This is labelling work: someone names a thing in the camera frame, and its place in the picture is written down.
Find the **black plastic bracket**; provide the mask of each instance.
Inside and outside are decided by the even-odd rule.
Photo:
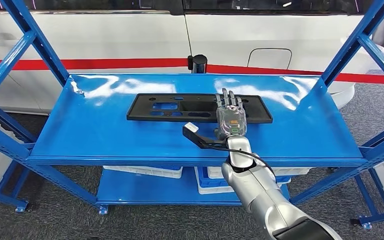
[[[258,95],[241,97],[247,124],[269,124],[273,118]],[[217,123],[217,102],[214,94],[139,93],[136,95],[127,120]]]

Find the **floor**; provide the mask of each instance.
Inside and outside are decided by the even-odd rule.
[[[378,72],[373,67],[371,73]],[[357,143],[364,143],[384,129],[384,85],[357,84],[355,97],[341,113]],[[33,133],[39,133],[46,121],[44,116],[15,114],[14,117]],[[100,167],[58,169],[92,193],[96,191]],[[294,178],[288,184],[291,195],[327,175],[326,169],[318,168]],[[379,209],[384,210],[367,174],[363,174],[363,180]],[[102,216],[34,173],[29,175],[20,195],[29,199],[33,211],[15,213],[13,207],[0,204],[0,240],[262,239],[261,228],[241,207],[118,206]],[[374,224],[372,230],[350,225],[350,218],[368,214],[354,180],[298,207],[330,225],[344,240],[384,239],[384,222]]]

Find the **blue shelf surface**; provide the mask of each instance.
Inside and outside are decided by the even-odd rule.
[[[29,160],[60,165],[220,166],[227,153],[199,149],[184,122],[126,120],[139,93],[261,96],[270,124],[248,124],[253,152],[273,167],[359,166],[365,162],[318,76],[223,74],[72,74]],[[215,123],[197,123],[213,137]]]
[[[289,196],[286,185],[282,191]],[[241,205],[234,192],[199,194],[193,167],[179,179],[104,169],[96,196],[102,205]]]

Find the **black post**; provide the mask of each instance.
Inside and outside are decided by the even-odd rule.
[[[207,72],[207,57],[198,54],[192,57],[192,73],[205,74]]]

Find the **silver robotic arm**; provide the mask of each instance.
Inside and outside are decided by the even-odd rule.
[[[243,207],[263,227],[269,240],[342,240],[328,225],[313,219],[291,204],[276,183],[272,169],[251,151],[245,110],[239,97],[223,88],[216,94],[218,140],[197,134],[192,123],[183,126],[183,135],[202,149],[228,151],[221,166],[224,179],[233,188]]]

